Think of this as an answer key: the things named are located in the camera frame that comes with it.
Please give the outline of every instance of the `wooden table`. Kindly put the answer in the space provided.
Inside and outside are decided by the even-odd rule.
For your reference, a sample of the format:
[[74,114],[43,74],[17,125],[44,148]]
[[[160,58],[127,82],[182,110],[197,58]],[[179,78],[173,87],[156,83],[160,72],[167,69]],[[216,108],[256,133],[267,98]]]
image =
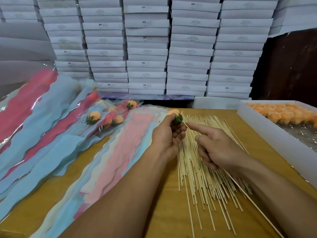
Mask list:
[[[225,119],[250,155],[261,160],[268,167],[280,173],[317,199],[317,191],[257,135],[257,133],[236,114],[236,110],[183,109],[183,112],[185,115],[196,116],[213,114],[221,119]],[[28,237],[35,232],[42,224],[47,212],[63,198],[68,187],[79,178],[83,168],[91,162],[93,156],[102,148],[106,141],[107,138],[83,152],[77,160],[68,167],[64,176],[50,178],[32,195],[17,204],[11,214],[0,224],[0,237]],[[255,195],[253,195],[252,198],[267,214],[266,208],[258,198]],[[228,211],[237,233],[236,237],[279,237],[248,200],[244,199],[241,194],[238,195],[238,199],[244,210],[243,212],[236,209],[232,201],[228,202]],[[218,204],[216,205],[217,210],[213,212],[216,231],[212,228],[209,212],[207,210],[203,211],[200,203],[198,204],[198,208],[203,226],[202,230],[200,230],[196,208],[191,204],[195,237],[235,237],[233,232],[228,230]],[[169,164],[162,177],[149,213],[145,237],[192,237],[186,191],[184,187],[181,187],[180,192],[178,191],[177,165],[175,161]]]

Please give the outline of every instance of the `forearm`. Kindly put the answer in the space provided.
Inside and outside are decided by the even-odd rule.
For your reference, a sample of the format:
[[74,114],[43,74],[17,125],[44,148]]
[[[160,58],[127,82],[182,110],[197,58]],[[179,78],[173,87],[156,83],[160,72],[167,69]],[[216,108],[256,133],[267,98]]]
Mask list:
[[317,234],[317,201],[255,159],[242,174],[290,238]]
[[166,162],[160,151],[150,146],[125,176],[61,237],[141,237]]

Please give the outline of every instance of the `hand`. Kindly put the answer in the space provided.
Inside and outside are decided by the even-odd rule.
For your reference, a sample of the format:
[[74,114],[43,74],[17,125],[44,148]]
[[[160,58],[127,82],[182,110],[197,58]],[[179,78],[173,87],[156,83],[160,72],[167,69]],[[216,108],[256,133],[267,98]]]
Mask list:
[[152,144],[161,152],[161,156],[167,157],[167,161],[177,156],[178,145],[185,138],[186,127],[184,123],[173,125],[176,115],[167,115],[152,133]]
[[235,176],[252,159],[222,129],[201,124],[187,123],[188,127],[201,133],[195,137],[198,154],[205,165],[212,169],[224,168]]

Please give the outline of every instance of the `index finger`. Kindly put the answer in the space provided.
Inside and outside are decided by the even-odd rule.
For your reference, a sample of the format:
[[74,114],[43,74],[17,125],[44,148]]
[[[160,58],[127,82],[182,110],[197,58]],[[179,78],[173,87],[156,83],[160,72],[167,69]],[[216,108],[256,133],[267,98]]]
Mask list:
[[172,126],[173,125],[173,120],[175,119],[176,117],[176,114],[171,114],[171,115],[167,115],[163,121],[160,123],[160,125],[163,125],[163,126]]
[[217,133],[219,128],[213,128],[209,126],[205,126],[202,124],[196,124],[196,123],[186,123],[188,127],[194,131],[197,131],[201,133],[202,135],[207,135],[209,138],[216,140],[217,139]]

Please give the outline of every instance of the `dark brown wall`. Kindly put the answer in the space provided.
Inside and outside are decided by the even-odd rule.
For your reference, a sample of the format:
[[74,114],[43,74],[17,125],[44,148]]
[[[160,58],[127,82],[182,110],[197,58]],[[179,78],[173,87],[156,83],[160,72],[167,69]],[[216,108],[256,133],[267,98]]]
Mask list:
[[251,86],[255,100],[297,100],[317,107],[317,29],[269,38]]

